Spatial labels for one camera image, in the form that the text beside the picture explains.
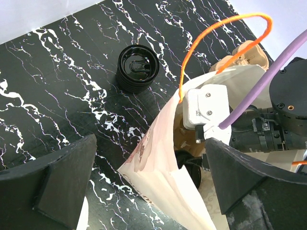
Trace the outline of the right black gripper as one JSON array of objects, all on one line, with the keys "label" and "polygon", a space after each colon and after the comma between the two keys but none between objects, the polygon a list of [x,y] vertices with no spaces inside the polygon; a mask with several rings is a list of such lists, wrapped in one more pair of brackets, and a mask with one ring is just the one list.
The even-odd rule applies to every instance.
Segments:
[{"label": "right black gripper", "polygon": [[231,230],[305,230],[307,177],[244,153],[305,150],[307,119],[251,105],[232,125],[229,146],[205,142],[221,213]]}]

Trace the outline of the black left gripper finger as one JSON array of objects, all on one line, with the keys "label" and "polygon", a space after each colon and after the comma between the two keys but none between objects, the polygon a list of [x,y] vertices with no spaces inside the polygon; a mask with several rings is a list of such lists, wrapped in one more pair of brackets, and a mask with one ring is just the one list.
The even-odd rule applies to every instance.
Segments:
[{"label": "black left gripper finger", "polygon": [[2,230],[75,230],[90,179],[94,134],[0,172]]}]

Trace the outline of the black coffee cup lid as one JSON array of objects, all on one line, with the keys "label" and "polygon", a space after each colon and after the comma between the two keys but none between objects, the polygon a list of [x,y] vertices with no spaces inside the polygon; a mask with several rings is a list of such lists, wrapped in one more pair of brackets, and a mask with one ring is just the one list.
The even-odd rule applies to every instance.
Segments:
[{"label": "black coffee cup lid", "polygon": [[201,184],[202,157],[194,157],[186,150],[179,149],[175,150],[175,158],[178,168],[181,169],[185,166],[194,185],[198,189]]}]

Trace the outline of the brown pulp cup carrier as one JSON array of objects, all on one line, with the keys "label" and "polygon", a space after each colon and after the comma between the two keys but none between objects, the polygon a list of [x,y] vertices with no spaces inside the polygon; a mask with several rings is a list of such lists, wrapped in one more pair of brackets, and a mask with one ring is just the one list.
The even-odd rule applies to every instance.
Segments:
[{"label": "brown pulp cup carrier", "polygon": [[205,154],[204,142],[196,143],[196,131],[184,128],[182,114],[175,115],[173,136],[175,150],[185,150],[193,157],[200,157]]}]

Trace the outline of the beige paper takeout bag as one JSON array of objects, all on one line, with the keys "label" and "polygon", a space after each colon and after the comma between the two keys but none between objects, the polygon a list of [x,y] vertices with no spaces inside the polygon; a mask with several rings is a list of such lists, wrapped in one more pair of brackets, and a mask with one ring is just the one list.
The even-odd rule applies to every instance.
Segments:
[{"label": "beige paper takeout bag", "polygon": [[201,184],[198,189],[185,166],[181,169],[177,166],[173,142],[175,115],[183,114],[182,101],[187,91],[206,84],[227,87],[230,115],[219,124],[221,129],[231,126],[251,105],[261,109],[271,107],[269,86],[273,77],[294,59],[293,54],[306,40],[307,34],[302,32],[267,70],[259,65],[229,66],[259,44],[259,40],[255,40],[217,71],[187,82],[180,81],[178,90],[119,168],[119,173],[145,201],[186,229],[230,230],[226,216],[220,210],[206,152],[201,155]]}]

